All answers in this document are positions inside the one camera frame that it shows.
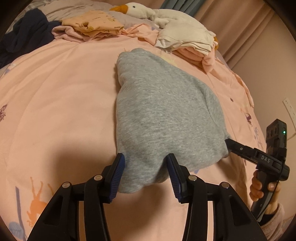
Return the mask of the grey New York sweatshirt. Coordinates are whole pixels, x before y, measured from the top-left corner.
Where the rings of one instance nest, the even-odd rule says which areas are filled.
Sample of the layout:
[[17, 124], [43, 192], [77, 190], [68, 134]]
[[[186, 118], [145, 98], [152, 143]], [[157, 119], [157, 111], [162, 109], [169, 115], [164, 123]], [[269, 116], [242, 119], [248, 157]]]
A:
[[121, 53], [116, 66], [116, 145], [125, 156], [121, 193], [167, 180], [168, 154], [189, 171], [228, 156], [222, 107], [204, 82], [141, 48]]

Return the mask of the pink printed duvet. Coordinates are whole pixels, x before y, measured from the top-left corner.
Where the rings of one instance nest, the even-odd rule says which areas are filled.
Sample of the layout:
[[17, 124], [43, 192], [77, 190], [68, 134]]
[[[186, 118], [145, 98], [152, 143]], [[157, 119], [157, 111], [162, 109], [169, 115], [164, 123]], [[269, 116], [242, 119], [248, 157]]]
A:
[[114, 160], [116, 61], [122, 52], [145, 49], [206, 83], [219, 98], [231, 137], [266, 149], [242, 79], [219, 60], [206, 73], [155, 48], [155, 37], [139, 25], [126, 36], [60, 39], [8, 66], [1, 76], [1, 217], [14, 238], [28, 238], [62, 183], [83, 183]]

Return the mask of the pink folded garment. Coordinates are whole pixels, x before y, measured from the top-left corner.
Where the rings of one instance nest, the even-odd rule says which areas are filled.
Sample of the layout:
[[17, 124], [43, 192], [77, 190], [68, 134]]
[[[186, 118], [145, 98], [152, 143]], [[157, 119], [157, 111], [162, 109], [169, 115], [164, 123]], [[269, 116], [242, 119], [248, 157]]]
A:
[[[121, 33], [128, 37], [136, 37], [136, 38], [142, 39], [150, 43], [154, 47], [156, 47], [155, 44], [156, 44], [156, 39], [158, 37], [159, 32], [160, 30], [158, 31], [156, 29], [152, 29], [152, 27], [146, 24], [139, 24], [139, 25], [134, 25], [128, 29], [124, 29], [122, 30]], [[162, 50], [167, 53], [172, 53], [183, 58], [187, 62], [203, 69], [205, 72], [210, 72], [215, 65], [215, 48], [212, 49], [212, 51], [207, 56], [194, 50], [191, 47], [181, 48], [175, 51], [169, 51], [166, 49], [162, 49]]]

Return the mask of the cream folded garment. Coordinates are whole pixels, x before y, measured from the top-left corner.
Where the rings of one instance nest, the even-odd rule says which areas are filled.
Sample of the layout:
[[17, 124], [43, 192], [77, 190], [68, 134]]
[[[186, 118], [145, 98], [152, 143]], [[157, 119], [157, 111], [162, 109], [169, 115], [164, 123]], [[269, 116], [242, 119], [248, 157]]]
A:
[[200, 22], [190, 24], [172, 20], [160, 30], [155, 46], [169, 51], [191, 47], [207, 56], [218, 46], [215, 37], [215, 33], [207, 30]]

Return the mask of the teal curtain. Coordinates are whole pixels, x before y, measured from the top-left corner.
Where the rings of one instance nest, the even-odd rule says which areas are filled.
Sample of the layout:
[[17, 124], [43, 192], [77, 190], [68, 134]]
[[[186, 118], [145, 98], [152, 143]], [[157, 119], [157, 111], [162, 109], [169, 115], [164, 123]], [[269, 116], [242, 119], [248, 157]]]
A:
[[194, 16], [205, 0], [165, 0], [160, 9], [174, 9]]

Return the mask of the white goose plush toy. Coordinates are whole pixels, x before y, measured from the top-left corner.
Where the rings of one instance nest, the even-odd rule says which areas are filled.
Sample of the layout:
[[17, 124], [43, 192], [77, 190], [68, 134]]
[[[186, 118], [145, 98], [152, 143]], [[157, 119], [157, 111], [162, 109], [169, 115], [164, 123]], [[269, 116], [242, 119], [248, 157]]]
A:
[[161, 30], [165, 25], [172, 20], [177, 20], [180, 22], [194, 24], [199, 22], [192, 16], [187, 15], [181, 11], [174, 9], [151, 9], [143, 4], [139, 3], [126, 3], [121, 6], [116, 6], [110, 9], [111, 11], [117, 11], [128, 16], [132, 16], [138, 19], [149, 19], [153, 21]]

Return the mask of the navy crumpled garment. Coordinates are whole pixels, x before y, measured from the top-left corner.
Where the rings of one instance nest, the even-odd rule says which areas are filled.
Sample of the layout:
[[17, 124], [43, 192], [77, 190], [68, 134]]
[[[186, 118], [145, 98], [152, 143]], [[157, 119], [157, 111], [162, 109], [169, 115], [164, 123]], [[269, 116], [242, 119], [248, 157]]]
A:
[[53, 41], [52, 30], [60, 25], [59, 21], [48, 21], [39, 9], [27, 11], [1, 40], [1, 68]]

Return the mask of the orange folded garment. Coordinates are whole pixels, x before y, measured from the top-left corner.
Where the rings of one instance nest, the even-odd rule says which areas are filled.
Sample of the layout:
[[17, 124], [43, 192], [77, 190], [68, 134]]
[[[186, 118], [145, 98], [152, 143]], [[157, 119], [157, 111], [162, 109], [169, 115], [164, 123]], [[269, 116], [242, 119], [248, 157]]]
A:
[[75, 32], [91, 39], [120, 35], [124, 29], [117, 19], [100, 10], [62, 20], [62, 26], [72, 27]]

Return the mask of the mauve bed sheet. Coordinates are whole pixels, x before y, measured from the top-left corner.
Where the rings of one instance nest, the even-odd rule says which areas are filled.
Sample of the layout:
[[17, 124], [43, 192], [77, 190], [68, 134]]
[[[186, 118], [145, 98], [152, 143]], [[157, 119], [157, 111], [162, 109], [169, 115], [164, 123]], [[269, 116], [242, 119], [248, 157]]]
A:
[[38, 7], [50, 22], [62, 22], [65, 19], [80, 16], [88, 11], [100, 10], [117, 19], [124, 25], [125, 29], [138, 24], [146, 24], [153, 29], [159, 30], [159, 27], [150, 20], [142, 20], [120, 12], [109, 11], [110, 8], [112, 8], [112, 5], [98, 1], [51, 1]]

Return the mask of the plaid blue pillow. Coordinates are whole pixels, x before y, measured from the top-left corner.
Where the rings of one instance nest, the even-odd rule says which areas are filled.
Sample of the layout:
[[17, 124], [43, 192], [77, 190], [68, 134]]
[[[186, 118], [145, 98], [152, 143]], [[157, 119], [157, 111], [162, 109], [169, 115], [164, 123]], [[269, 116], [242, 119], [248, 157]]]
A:
[[45, 6], [46, 4], [49, 4], [51, 2], [52, 2], [52, 0], [33, 0], [26, 8], [24, 8], [24, 10], [22, 10], [17, 15], [17, 17], [11, 23], [10, 27], [6, 30], [6, 34], [13, 30], [14, 25], [18, 22], [18, 20], [20, 20], [26, 14], [26, 12], [28, 12], [32, 9], [36, 9], [36, 8], [40, 8], [42, 6]]

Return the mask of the white wall socket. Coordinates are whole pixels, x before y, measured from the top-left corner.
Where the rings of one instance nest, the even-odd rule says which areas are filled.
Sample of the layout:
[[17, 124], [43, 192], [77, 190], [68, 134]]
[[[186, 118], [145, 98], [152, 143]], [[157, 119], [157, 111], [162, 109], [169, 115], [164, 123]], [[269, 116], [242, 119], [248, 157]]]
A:
[[295, 109], [293, 108], [290, 100], [286, 97], [283, 101], [283, 104], [290, 116], [290, 119], [293, 123], [294, 129], [296, 129], [296, 113], [295, 113]]

